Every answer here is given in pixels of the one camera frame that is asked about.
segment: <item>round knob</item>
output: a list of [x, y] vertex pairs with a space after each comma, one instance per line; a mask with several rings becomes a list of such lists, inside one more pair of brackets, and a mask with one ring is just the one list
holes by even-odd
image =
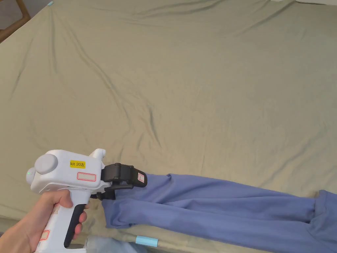
[[26, 181], [27, 183], [29, 183], [29, 185], [32, 184], [34, 176], [35, 176], [35, 168], [30, 168], [26, 174]]
[[57, 167], [57, 157], [53, 154], [44, 154], [40, 156], [35, 162], [35, 170], [39, 174], [47, 174]]

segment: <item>blue pants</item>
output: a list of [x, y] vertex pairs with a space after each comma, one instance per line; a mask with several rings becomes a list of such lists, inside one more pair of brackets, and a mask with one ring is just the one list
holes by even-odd
[[337, 252], [333, 193], [303, 198], [206, 177], [147, 176], [145, 188], [103, 200], [108, 228], [146, 224], [270, 252]]

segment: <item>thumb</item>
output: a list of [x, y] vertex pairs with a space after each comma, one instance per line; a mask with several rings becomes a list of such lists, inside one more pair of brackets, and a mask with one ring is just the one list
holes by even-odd
[[73, 206], [69, 190], [48, 192], [47, 195], [48, 200], [51, 201], [53, 205], [59, 203], [61, 206], [65, 208], [71, 208]]

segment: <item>red-outlined label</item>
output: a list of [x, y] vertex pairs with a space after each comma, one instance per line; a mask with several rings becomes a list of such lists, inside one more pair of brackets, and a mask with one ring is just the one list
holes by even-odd
[[138, 172], [138, 180], [139, 180], [140, 182], [142, 182], [142, 183], [144, 183], [144, 181], [145, 181], [144, 175], [143, 175], [143, 174], [140, 174], [139, 172]]
[[96, 175], [95, 174], [78, 172], [77, 173], [77, 179], [78, 180], [83, 180], [83, 181], [95, 182], [96, 181]]
[[49, 237], [49, 233], [50, 233], [50, 231], [49, 231], [49, 230], [45, 230], [45, 231], [43, 231], [43, 232], [42, 232], [42, 235], [41, 235], [41, 239], [40, 239], [40, 241], [45, 241], [45, 240], [47, 240], [47, 239], [48, 239], [48, 237]]

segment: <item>bed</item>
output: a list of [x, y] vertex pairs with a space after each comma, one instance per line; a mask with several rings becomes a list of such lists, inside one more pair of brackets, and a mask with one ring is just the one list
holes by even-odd
[[[51, 149], [337, 193], [337, 6], [54, 2], [0, 44], [0, 232], [38, 199], [25, 173]], [[80, 240], [88, 234], [154, 237], [165, 252], [258, 252], [145, 225], [106, 229], [95, 200]]]

